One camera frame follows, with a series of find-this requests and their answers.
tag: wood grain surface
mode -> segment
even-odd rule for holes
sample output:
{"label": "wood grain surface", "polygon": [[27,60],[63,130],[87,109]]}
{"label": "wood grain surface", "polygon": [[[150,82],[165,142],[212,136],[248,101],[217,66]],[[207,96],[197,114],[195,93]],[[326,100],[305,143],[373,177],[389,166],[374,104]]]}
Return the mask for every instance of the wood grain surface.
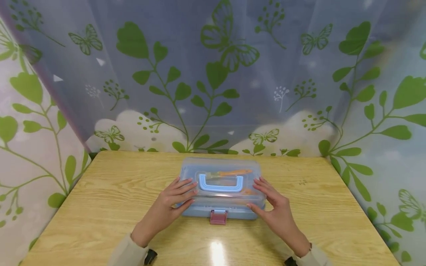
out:
{"label": "wood grain surface", "polygon": [[[104,266],[115,246],[180,173],[185,157],[256,160],[290,199],[308,239],[334,265],[398,265],[348,188],[324,158],[100,152],[21,266]],[[157,235],[154,265],[283,265],[288,247],[260,220],[180,217]]]}

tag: clear plastic lid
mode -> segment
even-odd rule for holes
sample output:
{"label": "clear plastic lid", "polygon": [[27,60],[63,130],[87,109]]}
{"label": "clear plastic lid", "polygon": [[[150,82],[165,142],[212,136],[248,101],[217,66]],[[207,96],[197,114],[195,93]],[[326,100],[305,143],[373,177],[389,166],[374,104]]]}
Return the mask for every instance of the clear plastic lid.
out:
{"label": "clear plastic lid", "polygon": [[241,209],[247,203],[264,207],[265,195],[253,188],[254,179],[259,179],[260,167],[251,160],[221,160],[209,158],[185,158],[181,180],[192,178],[198,182],[191,208]]}

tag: pink latch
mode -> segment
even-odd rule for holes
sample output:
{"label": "pink latch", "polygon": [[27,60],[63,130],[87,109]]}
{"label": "pink latch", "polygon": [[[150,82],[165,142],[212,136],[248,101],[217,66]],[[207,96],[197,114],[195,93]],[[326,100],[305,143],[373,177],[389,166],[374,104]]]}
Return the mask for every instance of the pink latch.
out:
{"label": "pink latch", "polygon": [[227,215],[228,211],[212,210],[210,212],[210,224],[226,225]]}

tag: hand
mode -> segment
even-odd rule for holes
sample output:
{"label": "hand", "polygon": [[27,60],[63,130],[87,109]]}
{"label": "hand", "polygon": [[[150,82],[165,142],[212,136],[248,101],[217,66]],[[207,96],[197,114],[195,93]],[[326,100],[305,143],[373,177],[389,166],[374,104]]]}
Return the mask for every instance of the hand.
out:
{"label": "hand", "polygon": [[[165,190],[160,192],[154,204],[135,226],[130,237],[141,247],[147,247],[148,243],[162,230],[166,229],[194,202],[192,199],[198,191],[192,190],[197,182],[186,186],[192,178],[179,181],[177,177]],[[174,208],[177,203],[184,202],[180,207]]]}
{"label": "hand", "polygon": [[311,249],[306,236],[299,230],[293,219],[288,198],[276,191],[263,177],[255,179],[253,187],[266,195],[266,200],[272,205],[272,211],[264,211],[255,204],[247,206],[261,217],[269,228],[279,236],[298,257],[308,254]]}

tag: beige sleeve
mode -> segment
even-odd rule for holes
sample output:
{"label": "beige sleeve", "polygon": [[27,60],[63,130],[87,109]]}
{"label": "beige sleeve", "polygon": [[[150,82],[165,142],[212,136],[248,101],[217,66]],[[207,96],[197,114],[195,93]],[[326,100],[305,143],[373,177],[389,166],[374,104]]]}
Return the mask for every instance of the beige sleeve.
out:
{"label": "beige sleeve", "polygon": [[294,256],[294,258],[298,266],[332,266],[325,253],[314,244],[304,257]]}
{"label": "beige sleeve", "polygon": [[148,247],[141,248],[133,242],[130,234],[118,244],[112,252],[111,258],[108,261],[108,266],[140,266],[144,264],[147,256]]}

